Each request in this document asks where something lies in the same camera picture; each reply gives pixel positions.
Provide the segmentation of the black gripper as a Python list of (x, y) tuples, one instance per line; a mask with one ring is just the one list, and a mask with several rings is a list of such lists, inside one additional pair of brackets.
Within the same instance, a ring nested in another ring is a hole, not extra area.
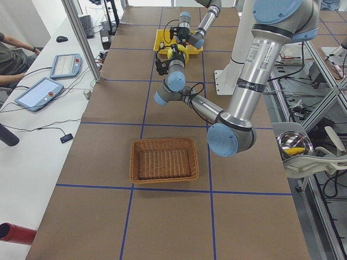
[(188, 41), (191, 32), (190, 28), (187, 27), (176, 27), (176, 38), (178, 41)]
[(183, 51), (179, 50), (170, 50), (169, 51), (169, 60), (179, 60), (181, 61), (184, 65), (186, 64), (185, 60), (185, 53)]

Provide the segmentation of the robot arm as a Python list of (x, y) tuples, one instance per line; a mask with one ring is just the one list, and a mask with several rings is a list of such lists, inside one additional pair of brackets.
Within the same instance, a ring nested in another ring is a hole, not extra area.
[(170, 37), (175, 36), (178, 44), (186, 46), (188, 43), (196, 49), (200, 49), (204, 44), (204, 38), (208, 29), (221, 12), (222, 4), (220, 0), (196, 2), (208, 9), (197, 30), (191, 32), (191, 15), (188, 12), (182, 12), (179, 16), (178, 26), (170, 29)]
[(190, 14), (183, 12), (171, 31), (178, 43), (169, 47), (166, 61), (156, 61), (157, 71), (167, 78), (155, 93), (155, 101), (166, 105), (182, 101), (197, 114), (213, 121), (207, 133), (210, 149), (229, 157), (251, 148), (256, 131), (251, 118), (282, 47), (316, 37), (320, 1), (245, 1), (237, 31), (242, 69), (237, 79), (228, 78), (235, 88), (227, 109), (222, 109), (186, 86), (186, 44), (200, 48), (208, 29), (221, 12), (220, 1), (202, 1), (208, 12), (195, 32), (190, 30)]

